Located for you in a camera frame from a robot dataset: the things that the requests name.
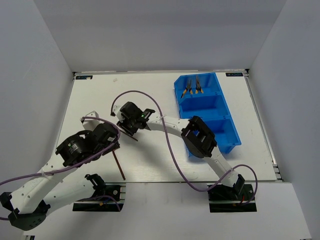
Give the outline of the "thin dark hex key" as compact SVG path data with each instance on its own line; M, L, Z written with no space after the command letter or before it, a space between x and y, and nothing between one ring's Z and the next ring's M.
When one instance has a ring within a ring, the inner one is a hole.
M128 136L129 138L131 138L131 139L133 139L134 141L138 141L138 139L136 139L135 137L133 137L133 135L129 132L129 131L127 131L126 129L123 129L123 128L121 128L120 126L118 126L118 128L119 128L119 130L123 133L123 134L125 134L126 136Z

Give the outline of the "large red hex key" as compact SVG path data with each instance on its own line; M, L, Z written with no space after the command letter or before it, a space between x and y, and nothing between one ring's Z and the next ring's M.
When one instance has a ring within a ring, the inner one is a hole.
M119 149L120 149L120 148L115 148L115 149L112 151L112 155L113 155L113 157L114 157L114 160L115 160L115 162L116 162L116 165L117 165L117 167L118 167L118 170L119 170L119 172L120 172L120 174L121 174L121 177L122 177L123 181L125 181L125 180L126 180L126 176L125 176L125 173L124 173L124 171L123 171L123 169L122 169L122 167L121 167L121 164L120 164L119 159L118 159L117 154L116 154L116 151L119 150Z

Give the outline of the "yellow needle-nose pliers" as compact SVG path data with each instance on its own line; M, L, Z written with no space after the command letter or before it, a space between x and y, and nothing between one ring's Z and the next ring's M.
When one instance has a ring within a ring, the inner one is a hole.
M196 79L195 93L196 93L196 94L199 94L199 93L203 94L204 91L203 91L203 89L202 89L199 76L197 75L197 76L195 77L195 79Z
M192 90L192 79L189 77L187 79L187 82L186 82L186 87L184 89L184 91L182 92L181 94L181 99L187 94L187 92L189 92L190 95L193 94L193 90Z

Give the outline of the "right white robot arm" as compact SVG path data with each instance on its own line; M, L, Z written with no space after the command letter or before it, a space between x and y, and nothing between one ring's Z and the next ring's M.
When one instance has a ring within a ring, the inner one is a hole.
M203 159L221 178L226 195L232 200L244 193L245 179L227 162L218 148L214 133L198 116L191 119L162 116L153 109L141 110L133 102L111 107L117 125L127 134L138 130L161 131L182 138L189 152Z

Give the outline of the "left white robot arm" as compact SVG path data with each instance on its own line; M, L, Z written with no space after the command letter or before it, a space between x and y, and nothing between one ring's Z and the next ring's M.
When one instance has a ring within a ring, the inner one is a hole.
M108 186L97 173L86 173L74 186L54 191L69 174L120 147L119 129L111 123L98 123L67 137L57 148L57 157L51 158L37 173L26 175L29 179L22 187L0 196L2 207L9 210L3 221L23 231L39 226L52 212L74 202L100 201L101 205L113 202L122 208L120 195L114 194L120 186Z

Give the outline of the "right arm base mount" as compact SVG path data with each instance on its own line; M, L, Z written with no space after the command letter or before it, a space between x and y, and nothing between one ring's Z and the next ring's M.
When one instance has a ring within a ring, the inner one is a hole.
M245 184L239 195L234 195L221 184L208 193L209 211L211 213L253 213L257 212L254 189Z

